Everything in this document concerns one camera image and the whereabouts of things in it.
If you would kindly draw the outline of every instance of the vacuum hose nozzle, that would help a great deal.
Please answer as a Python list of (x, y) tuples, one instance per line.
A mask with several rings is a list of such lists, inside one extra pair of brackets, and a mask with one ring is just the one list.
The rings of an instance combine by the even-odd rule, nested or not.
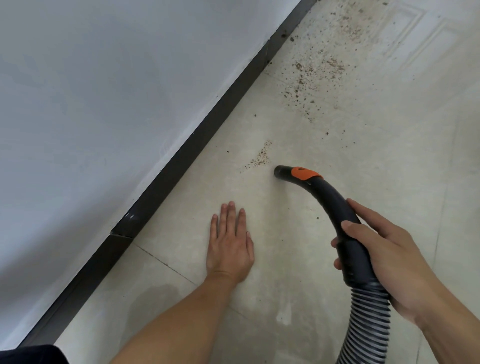
[(367, 249), (341, 227), (344, 220), (360, 224), (355, 211), (317, 172), (302, 167), (277, 166), (274, 174), (310, 192), (336, 230), (343, 279), (352, 288), (350, 324), (337, 364), (385, 363), (390, 329), (389, 294), (373, 271)]

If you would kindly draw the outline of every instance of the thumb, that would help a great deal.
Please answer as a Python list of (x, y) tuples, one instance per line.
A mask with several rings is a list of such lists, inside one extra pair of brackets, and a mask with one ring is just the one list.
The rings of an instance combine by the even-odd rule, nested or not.
[(250, 236), (250, 232), (247, 231), (247, 253), (250, 257), (250, 261), (252, 263), (255, 262), (255, 251), (253, 249), (253, 240), (252, 237)]
[(349, 237), (357, 239), (360, 243), (362, 243), (370, 253), (381, 247), (385, 240), (367, 226), (355, 224), (351, 221), (342, 221), (342, 229)]

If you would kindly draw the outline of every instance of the tile floor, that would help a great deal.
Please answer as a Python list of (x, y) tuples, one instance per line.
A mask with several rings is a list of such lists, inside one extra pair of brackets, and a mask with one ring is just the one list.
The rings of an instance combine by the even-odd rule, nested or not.
[[(480, 3), (322, 0), (57, 341), (72, 364), (106, 363), (205, 277), (210, 216), (235, 200), (256, 263), (213, 363), (333, 363), (350, 294), (334, 230), (277, 164), (319, 171), (409, 230), (480, 316)], [(393, 314), (389, 363), (435, 363)]]

